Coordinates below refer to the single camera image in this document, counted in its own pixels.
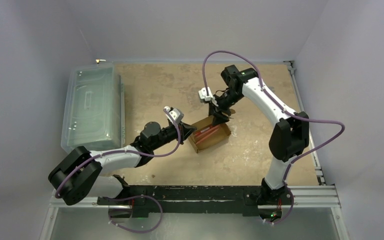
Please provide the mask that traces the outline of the brown cardboard box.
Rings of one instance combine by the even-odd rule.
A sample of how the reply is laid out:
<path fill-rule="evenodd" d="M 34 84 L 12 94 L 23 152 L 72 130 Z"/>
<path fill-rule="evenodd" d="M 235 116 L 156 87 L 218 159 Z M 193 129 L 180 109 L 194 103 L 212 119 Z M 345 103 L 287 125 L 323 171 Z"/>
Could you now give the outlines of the brown cardboard box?
<path fill-rule="evenodd" d="M 192 124 L 196 130 L 188 137 L 188 141 L 197 154 L 226 142 L 232 134 L 226 123 L 213 125 L 214 119 L 210 115 Z"/>

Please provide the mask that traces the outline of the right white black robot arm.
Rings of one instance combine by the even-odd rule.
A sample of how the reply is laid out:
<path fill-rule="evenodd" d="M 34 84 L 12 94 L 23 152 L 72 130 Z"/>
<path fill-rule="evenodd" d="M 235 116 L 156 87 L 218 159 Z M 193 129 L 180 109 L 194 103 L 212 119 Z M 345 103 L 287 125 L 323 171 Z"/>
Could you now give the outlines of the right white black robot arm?
<path fill-rule="evenodd" d="M 282 102 L 264 83 L 260 83 L 254 68 L 238 70 L 235 65 L 224 68 L 221 78 L 227 88 L 222 95 L 214 94 L 209 102 L 208 114 L 212 125 L 227 123 L 233 111 L 231 107 L 242 98 L 249 99 L 265 115 L 273 127 L 268 141 L 273 156 L 269 170 L 261 181 L 260 192 L 250 195 L 254 202 L 277 203 L 286 192 L 286 179 L 292 161 L 309 146 L 309 123 L 304 112 L 296 112 Z"/>

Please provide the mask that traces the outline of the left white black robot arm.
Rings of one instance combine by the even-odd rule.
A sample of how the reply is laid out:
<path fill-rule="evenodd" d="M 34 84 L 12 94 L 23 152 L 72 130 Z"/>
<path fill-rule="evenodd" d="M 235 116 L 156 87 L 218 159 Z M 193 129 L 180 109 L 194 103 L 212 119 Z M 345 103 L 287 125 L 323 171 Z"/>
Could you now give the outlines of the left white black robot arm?
<path fill-rule="evenodd" d="M 89 151 L 84 146 L 76 147 L 48 176 L 55 189 L 54 196 L 68 206 L 75 205 L 92 194 L 102 174 L 144 166 L 157 158 L 155 150 L 172 141 L 177 141 L 178 146 L 182 145 L 196 130 L 195 126 L 184 122 L 161 127 L 152 121 L 125 147 L 109 151 Z"/>

